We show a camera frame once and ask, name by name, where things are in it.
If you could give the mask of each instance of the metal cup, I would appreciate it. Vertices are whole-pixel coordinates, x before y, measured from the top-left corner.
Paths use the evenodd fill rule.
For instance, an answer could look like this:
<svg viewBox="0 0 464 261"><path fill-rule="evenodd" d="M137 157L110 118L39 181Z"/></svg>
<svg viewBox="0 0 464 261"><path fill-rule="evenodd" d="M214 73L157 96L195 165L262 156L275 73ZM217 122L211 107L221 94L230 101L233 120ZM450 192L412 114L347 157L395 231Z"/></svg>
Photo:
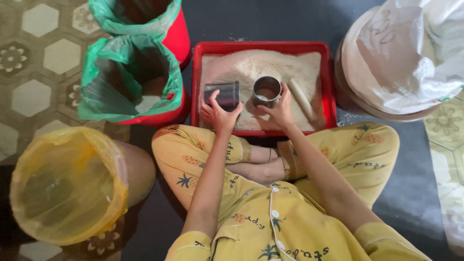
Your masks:
<svg viewBox="0 0 464 261"><path fill-rule="evenodd" d="M255 107L263 105L272 109L277 105L281 91L282 86L277 79L271 76L261 77L253 86L251 102Z"/></svg>
<svg viewBox="0 0 464 261"><path fill-rule="evenodd" d="M219 106L228 112L232 112L240 103L240 89L238 81L226 82L226 83L211 83L205 84L205 103L211 106L209 98L213 91L219 89L219 94L216 97L216 101Z"/></svg>

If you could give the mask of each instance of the person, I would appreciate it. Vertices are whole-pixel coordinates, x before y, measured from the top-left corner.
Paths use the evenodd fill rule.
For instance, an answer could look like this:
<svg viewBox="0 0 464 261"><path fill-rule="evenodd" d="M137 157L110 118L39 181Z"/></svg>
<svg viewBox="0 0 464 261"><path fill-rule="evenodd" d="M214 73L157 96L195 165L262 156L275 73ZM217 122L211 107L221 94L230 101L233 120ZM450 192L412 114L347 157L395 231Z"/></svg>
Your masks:
<svg viewBox="0 0 464 261"><path fill-rule="evenodd" d="M305 137L281 85L276 108L259 107L290 139L277 149L232 136L243 105L222 110L219 91L212 107L200 106L215 133L185 125L155 133L156 162L187 209L166 260L430 260L371 211L392 172L397 133L366 122Z"/></svg>

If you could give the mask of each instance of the leg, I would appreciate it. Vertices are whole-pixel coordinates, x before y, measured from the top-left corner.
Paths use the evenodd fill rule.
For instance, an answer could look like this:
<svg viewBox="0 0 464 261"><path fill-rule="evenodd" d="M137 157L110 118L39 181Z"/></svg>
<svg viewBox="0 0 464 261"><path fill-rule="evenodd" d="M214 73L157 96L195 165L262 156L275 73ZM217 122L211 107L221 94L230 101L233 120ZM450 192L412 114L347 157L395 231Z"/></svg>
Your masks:
<svg viewBox="0 0 464 261"><path fill-rule="evenodd" d="M162 128L153 136L153 154L161 173L187 210L213 147L214 137L215 134L209 130L185 125ZM264 158L267 161L268 157L269 149L251 146L245 139L231 136L226 164L261 163ZM233 173L226 170L226 176L230 175Z"/></svg>
<svg viewBox="0 0 464 261"><path fill-rule="evenodd" d="M400 141L389 126L378 123L359 123L351 126L323 130L308 136L327 159L340 171L358 192L366 205L379 197L393 170ZM305 173L290 142L278 144L284 158L286 179L302 178ZM306 198L319 202L316 190L308 179L295 185Z"/></svg>

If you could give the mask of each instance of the brown container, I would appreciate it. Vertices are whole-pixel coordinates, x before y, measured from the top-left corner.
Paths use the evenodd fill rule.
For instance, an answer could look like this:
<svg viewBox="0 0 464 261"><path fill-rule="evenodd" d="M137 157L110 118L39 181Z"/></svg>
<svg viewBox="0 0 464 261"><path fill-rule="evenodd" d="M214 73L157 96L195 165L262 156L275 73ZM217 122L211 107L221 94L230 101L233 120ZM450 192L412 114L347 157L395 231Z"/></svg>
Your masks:
<svg viewBox="0 0 464 261"><path fill-rule="evenodd" d="M343 73L342 67L342 45L344 39L338 46L337 55L334 61L335 76L334 76L334 86L335 86L335 100L337 104L344 109L345 111L351 112L357 115L364 116L374 116L382 120L395 121L395 122L411 122L422 119L436 111L441 104L433 106L427 110L419 111L411 114L390 114L383 111L380 111L369 104L367 104L363 99L358 97L349 87L348 82L345 79L345 74Z"/></svg>

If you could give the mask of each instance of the sack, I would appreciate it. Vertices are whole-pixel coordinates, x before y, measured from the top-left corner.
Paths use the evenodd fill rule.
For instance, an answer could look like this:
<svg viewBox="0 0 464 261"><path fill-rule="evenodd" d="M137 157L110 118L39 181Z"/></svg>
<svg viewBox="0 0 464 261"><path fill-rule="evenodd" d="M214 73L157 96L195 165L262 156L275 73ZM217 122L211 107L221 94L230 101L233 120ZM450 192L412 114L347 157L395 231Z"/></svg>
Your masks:
<svg viewBox="0 0 464 261"><path fill-rule="evenodd" d="M97 24L113 35L148 34L162 41L181 0L89 0Z"/></svg>
<svg viewBox="0 0 464 261"><path fill-rule="evenodd" d="M391 114L423 111L464 87L464 0L388 0L350 28L342 65L351 89Z"/></svg>
<svg viewBox="0 0 464 261"><path fill-rule="evenodd" d="M13 172L10 200L26 233L70 245L111 230L154 182L155 164L144 150L70 127L33 139Z"/></svg>
<svg viewBox="0 0 464 261"><path fill-rule="evenodd" d="M142 85L166 79L161 101L140 113L133 102L142 98ZM163 44L147 35L99 39L84 58L80 119L121 122L174 111L181 105L182 74L179 64Z"/></svg>

